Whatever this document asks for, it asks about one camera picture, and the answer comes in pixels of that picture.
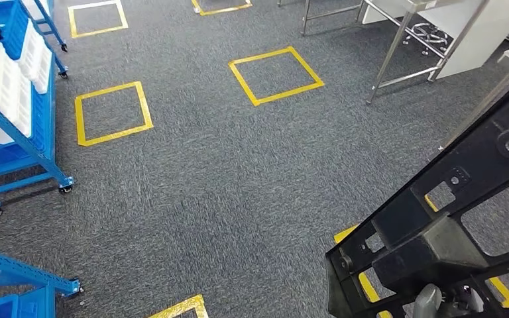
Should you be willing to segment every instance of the metal shelf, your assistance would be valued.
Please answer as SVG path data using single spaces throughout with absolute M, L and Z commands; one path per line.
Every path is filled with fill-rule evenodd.
M 28 12 L 24 5 L 21 4 L 22 10 Z M 39 21 L 40 24 L 48 24 L 51 31 L 38 31 L 43 36 L 54 33 L 62 44 L 62 49 L 66 50 L 66 45 L 62 42 L 54 23 L 50 16 L 45 12 L 39 0 L 35 0 L 44 19 Z M 53 52 L 49 43 L 46 41 L 47 47 Z M 52 60 L 60 70 L 63 78 L 67 77 L 66 68 L 55 53 L 52 53 Z M 49 71 L 48 90 L 45 94 L 38 94 L 32 85 L 32 135 L 30 138 L 25 137 L 11 122 L 0 112 L 0 128 L 3 129 L 13 140 L 9 144 L 0 145 L 0 176 L 16 172 L 33 166 L 42 166 L 46 172 L 31 176 L 29 178 L 17 180 L 0 185 L 0 193 L 11 191 L 19 187 L 27 186 L 46 179 L 54 178 L 59 183 L 59 189 L 62 193 L 71 190 L 74 181 L 73 178 L 66 176 L 55 164 L 55 92 L 54 83 L 56 78 L 56 68 L 52 65 Z
M 32 285 L 34 289 L 0 297 L 0 318 L 54 318 L 56 293 L 67 297 L 83 292 L 78 279 L 67 280 L 0 255 L 0 286 L 15 285 Z

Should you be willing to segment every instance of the yellow tape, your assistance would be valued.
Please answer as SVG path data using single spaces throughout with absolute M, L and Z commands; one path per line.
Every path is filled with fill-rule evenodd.
M 251 0 L 246 0 L 244 5 L 237 5 L 235 7 L 229 7 L 229 8 L 225 8 L 225 9 L 211 10 L 211 11 L 202 10 L 202 8 L 200 7 L 200 4 L 198 4 L 198 2 L 196 0 L 192 0 L 192 5 L 196 9 L 196 12 L 198 12 L 200 15 L 204 16 L 204 15 L 214 15 L 216 13 L 231 12 L 231 11 L 236 11 L 236 10 L 240 10 L 240 9 L 245 9 L 248 7 L 252 7 L 253 4 L 251 3 Z
M 338 234 L 335 235 L 335 243 L 339 244 L 345 237 L 348 236 L 348 234 L 352 233 L 356 228 L 358 227 L 358 224 L 354 225 L 351 228 L 348 228 Z M 372 283 L 370 283 L 370 280 L 368 279 L 368 276 L 364 274 L 363 272 L 358 275 L 358 280 L 360 281 L 360 285 L 362 285 L 362 288 L 364 289 L 364 292 L 368 296 L 368 299 L 371 303 L 375 303 L 376 301 L 380 300 L 379 295 L 377 294 L 377 291 L 375 290 L 374 286 L 372 286 Z M 379 313 L 380 318 L 391 318 L 391 314 L 389 311 L 382 311 Z
M 105 29 L 97 30 L 97 31 L 77 33 L 77 24 L 75 23 L 75 10 L 100 7 L 103 5 L 116 5 L 116 8 L 118 8 L 118 13 L 120 14 L 120 20 L 122 22 L 122 25 L 114 26 L 112 28 L 105 28 Z M 70 28 L 71 28 L 71 37 L 72 38 L 80 38 L 83 36 L 96 35 L 96 34 L 121 30 L 123 28 L 128 28 L 128 22 L 126 21 L 126 14 L 124 13 L 124 9 L 122 8 L 122 2 L 120 2 L 120 0 L 110 0 L 110 1 L 103 1 L 103 2 L 87 3 L 85 5 L 73 5 L 71 7 L 68 7 L 67 11 L 69 14 L 69 24 L 70 24 Z
M 432 202 L 432 200 L 430 199 L 428 194 L 424 195 L 424 200 L 432 208 L 432 210 L 434 210 L 434 212 L 439 211 L 438 207 L 436 207 L 434 202 Z M 502 281 L 498 277 L 489 278 L 489 281 L 496 288 L 496 290 L 498 290 L 500 295 L 502 295 L 502 297 L 504 297 L 504 301 L 502 301 L 502 306 L 504 308 L 509 308 L 509 289 L 502 283 Z
M 196 295 L 192 298 L 188 298 L 187 300 L 177 303 L 171 308 L 165 309 L 160 313 L 156 313 L 149 318 L 174 318 L 189 310 L 194 310 L 197 318 L 208 318 L 202 295 Z
M 95 97 L 98 95 L 112 93 L 113 91 L 119 91 L 121 89 L 135 87 L 137 90 L 137 97 L 139 98 L 139 105 L 141 107 L 141 113 L 143 115 L 143 125 L 139 127 L 134 127 L 131 129 L 126 129 L 120 132 L 114 132 L 113 134 L 108 134 L 106 136 L 97 137 L 93 139 L 87 140 L 85 136 L 85 120 L 83 118 L 83 99 Z M 113 140 L 116 138 L 120 138 L 123 136 L 127 136 L 129 134 L 139 133 L 141 131 L 146 131 L 147 129 L 153 128 L 153 122 L 151 121 L 151 114 L 149 113 L 149 107 L 147 105 L 147 100 L 145 99 L 145 93 L 143 91 L 143 86 L 141 82 L 134 81 L 132 83 L 127 83 L 123 85 L 118 85 L 115 87 L 109 87 L 106 89 L 101 89 L 99 91 L 93 91 L 91 93 L 86 93 L 83 95 L 79 95 L 75 97 L 75 122 L 77 128 L 77 142 L 81 146 L 92 146 L 93 144 L 98 144 L 100 142 L 105 142 L 108 140 Z
M 305 71 L 311 76 L 311 78 L 313 79 L 313 81 L 315 81 L 315 83 L 301 86 L 301 87 L 294 88 L 294 89 L 290 89 L 289 91 L 284 91 L 282 93 L 278 93 L 278 94 L 275 94 L 272 96 L 257 99 L 255 97 L 255 95 L 253 94 L 253 91 L 251 91 L 249 85 L 247 84 L 247 82 L 245 81 L 243 76 L 241 75 L 241 73 L 239 73 L 239 71 L 236 67 L 236 64 L 252 62 L 255 60 L 261 60 L 263 58 L 269 58 L 272 56 L 285 54 L 285 53 L 291 53 L 296 58 L 296 60 L 303 66 Z M 254 106 L 259 106 L 262 103 L 268 103 L 269 101 L 275 101 L 277 99 L 281 99 L 284 97 L 299 94 L 303 91 L 308 91 L 310 89 L 318 88 L 318 87 L 325 85 L 323 83 L 323 81 L 321 81 L 319 76 L 311 69 L 309 64 L 307 64 L 307 62 L 296 52 L 296 50 L 292 46 L 288 46 L 287 48 L 283 48 L 281 50 L 276 50 L 276 51 L 272 51 L 272 52 L 268 52 L 268 53 L 264 53 L 264 54 L 255 55 L 255 56 L 249 56 L 247 58 L 240 58 L 238 60 L 233 60 L 233 61 L 229 62 L 229 68 L 231 68 L 231 71 L 237 78 L 237 81 L 239 81 L 239 84 L 241 85 L 241 87 L 247 94 L 247 97 L 249 97 L 249 99 L 251 100 L 251 103 L 253 103 Z

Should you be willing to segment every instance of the stainless steel table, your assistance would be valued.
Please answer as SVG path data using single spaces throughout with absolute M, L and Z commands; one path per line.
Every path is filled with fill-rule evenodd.
M 468 30 L 471 28 L 473 23 L 476 21 L 478 15 L 482 12 L 486 4 L 489 0 L 481 0 L 479 2 L 479 5 L 471 18 L 466 23 L 465 27 L 459 33 L 459 35 L 453 39 L 452 43 L 449 45 L 446 51 L 441 52 L 438 48 L 434 47 L 432 44 L 426 42 L 423 38 L 415 34 L 411 28 L 408 27 L 409 22 L 413 15 L 415 15 L 417 12 L 424 11 L 424 10 L 430 10 L 440 7 L 445 7 L 449 5 L 454 5 L 456 3 L 460 3 L 463 1 L 472 1 L 472 0 L 361 0 L 360 4 L 353 5 L 351 7 L 346 7 L 343 9 L 338 9 L 314 16 L 309 16 L 309 8 L 310 8 L 310 1 L 306 0 L 306 7 L 305 7 L 305 15 L 303 17 L 303 27 L 302 27 L 302 35 L 305 35 L 306 28 L 307 28 L 307 22 L 312 19 L 317 19 L 321 17 L 327 17 L 329 15 L 336 15 L 337 13 L 352 11 L 352 10 L 358 10 L 357 13 L 357 21 L 360 20 L 361 13 L 365 7 L 371 7 L 375 9 L 377 12 L 379 12 L 381 15 L 386 17 L 389 21 L 393 22 L 395 25 L 399 27 L 397 30 L 397 33 L 395 34 L 395 37 L 393 39 L 393 42 L 391 44 L 391 47 L 387 51 L 387 55 L 380 67 L 379 73 L 377 74 L 377 77 L 373 83 L 372 91 L 370 95 L 368 96 L 366 102 L 371 103 L 374 99 L 376 92 L 378 89 L 382 87 L 386 87 L 395 83 L 399 83 L 404 80 L 408 80 L 411 78 L 414 78 L 416 76 L 420 76 L 423 74 L 430 74 L 429 80 L 433 81 L 437 74 L 440 72 L 440 70 L 444 67 L 444 65 L 447 63 L 448 59 L 450 59 L 451 55 L 454 53 L 460 42 L 462 41 L 463 37 L 467 34 Z M 384 9 L 381 8 L 382 3 L 395 3 L 397 5 L 400 5 L 404 8 L 405 14 L 401 21 L 397 20 L 395 17 L 392 17 L 389 15 Z M 395 49 L 397 49 L 397 45 L 402 42 L 403 35 L 405 33 L 408 33 L 410 36 L 415 38 L 418 42 L 426 46 L 428 49 L 430 49 L 434 54 L 440 57 L 440 60 L 435 66 L 432 66 L 430 68 L 427 68 L 426 70 L 422 70 L 416 73 L 412 73 L 406 76 L 401 76 L 399 78 L 390 79 L 388 81 L 383 81 L 383 77 L 385 75 L 385 71 L 387 70 L 387 66 L 389 65 L 389 62 L 391 61 L 391 58 L 393 57 L 393 53 L 395 52 Z

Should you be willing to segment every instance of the blue metal frame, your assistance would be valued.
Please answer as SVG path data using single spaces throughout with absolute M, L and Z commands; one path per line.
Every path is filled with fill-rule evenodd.
M 54 318 L 55 294 L 70 296 L 83 291 L 79 280 L 67 280 L 60 276 L 46 272 L 19 262 L 12 258 L 0 255 L 0 286 L 32 285 L 35 288 L 21 295 L 6 295 L 0 297 L 0 309 L 17 317 L 19 311 L 25 311 L 25 307 L 35 305 L 34 312 L 37 317 Z
M 0 286 L 5 282 L 12 285 L 30 284 L 36 287 L 50 286 L 65 296 L 79 292 L 79 280 L 67 280 L 12 258 L 0 255 Z
M 48 13 L 46 12 L 46 9 L 44 9 L 44 6 L 42 6 L 42 3 L 40 2 L 40 0 L 34 0 L 34 2 L 38 6 L 38 9 L 40 9 L 40 12 L 42 13 L 42 16 L 44 17 L 43 19 L 40 19 L 40 20 L 34 20 L 34 18 L 31 17 L 31 19 L 37 25 L 37 29 L 40 32 L 40 34 L 42 34 L 42 35 L 53 34 L 56 37 L 56 39 L 58 40 L 58 43 L 61 44 L 62 46 L 65 46 L 66 43 L 65 43 L 65 41 L 63 41 L 63 39 L 58 31 L 58 28 L 56 28 L 54 21 L 52 20 L 50 15 L 48 15 Z M 40 25 L 48 25 L 50 27 L 50 30 L 43 32 L 40 29 Z
M 47 126 L 46 144 L 48 145 L 44 151 L 39 151 L 25 135 L 23 135 L 3 114 L 0 112 L 0 128 L 3 129 L 19 146 L 29 154 L 29 157 L 8 162 L 0 165 L 0 175 L 8 174 L 17 170 L 40 165 L 46 172 L 36 176 L 31 176 L 22 180 L 0 185 L 0 193 L 11 191 L 19 187 L 24 187 L 46 179 L 55 178 L 59 187 L 68 187 L 74 183 L 72 177 L 66 176 L 55 164 L 55 92 L 54 92 L 55 70 L 50 68 L 50 79 L 48 81 L 48 93 L 45 95 L 49 99 L 46 100 L 45 118 L 33 118 L 33 120 L 44 121 Z
M 66 187 L 73 184 L 73 181 L 66 176 L 57 165 L 47 158 L 43 152 L 39 151 L 32 142 L 21 133 L 21 131 L 13 125 L 1 112 L 0 112 L 0 128 L 7 133 L 18 145 L 20 145 L 34 160 L 44 167 L 46 171 L 56 178 L 61 187 Z

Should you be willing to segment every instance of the white panel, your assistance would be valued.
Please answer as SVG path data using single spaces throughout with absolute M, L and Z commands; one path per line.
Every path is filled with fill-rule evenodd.
M 387 12 L 390 16 L 398 18 L 405 15 L 405 9 L 401 6 L 401 0 L 374 0 L 372 1 L 375 5 L 380 7 L 383 11 Z M 384 21 L 387 18 L 384 17 L 381 13 L 376 11 L 376 9 L 370 8 L 369 6 L 366 9 L 364 14 L 364 19 L 362 20 L 363 24 L 374 23 L 378 21 Z
M 437 78 L 481 67 L 509 33 L 509 1 L 491 0 Z
M 421 11 L 418 14 L 455 38 L 463 30 L 480 3 L 481 0 L 463 1 L 455 5 Z

